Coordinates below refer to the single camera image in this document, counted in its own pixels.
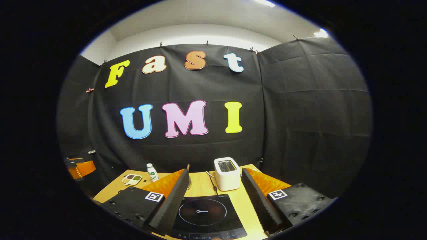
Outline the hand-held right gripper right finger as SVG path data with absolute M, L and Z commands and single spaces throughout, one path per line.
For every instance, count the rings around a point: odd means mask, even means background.
M 290 185 L 250 168 L 242 169 L 242 183 L 268 236 L 302 225 L 335 202 L 305 183 Z

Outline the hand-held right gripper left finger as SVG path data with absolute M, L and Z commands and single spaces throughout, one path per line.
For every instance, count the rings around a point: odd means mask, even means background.
M 119 190 L 99 206 L 134 229 L 170 235 L 188 184 L 189 173 L 184 168 L 145 187 Z

